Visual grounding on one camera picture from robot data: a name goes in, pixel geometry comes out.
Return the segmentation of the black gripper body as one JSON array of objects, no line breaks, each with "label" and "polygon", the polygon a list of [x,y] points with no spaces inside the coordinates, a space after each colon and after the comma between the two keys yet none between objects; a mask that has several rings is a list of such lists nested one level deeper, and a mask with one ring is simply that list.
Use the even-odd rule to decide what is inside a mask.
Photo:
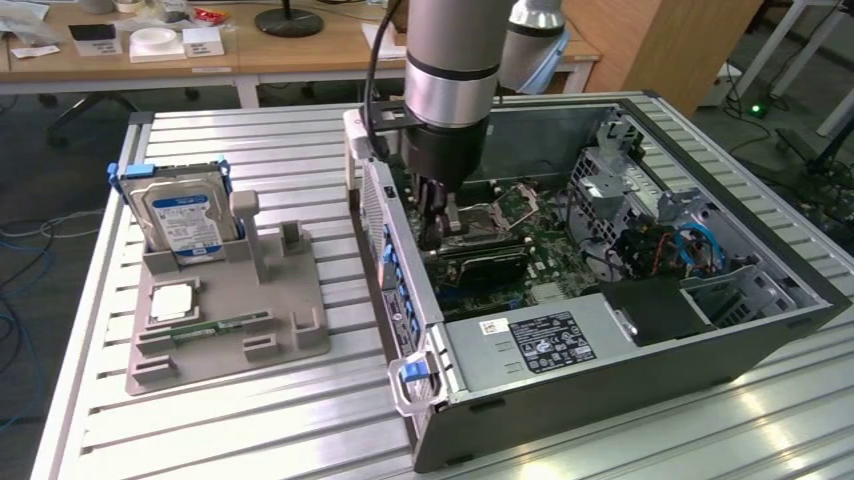
[{"label": "black gripper body", "polygon": [[407,127],[401,157],[409,171],[437,182],[448,193],[456,192],[479,167],[488,126],[484,118],[461,128]]}]

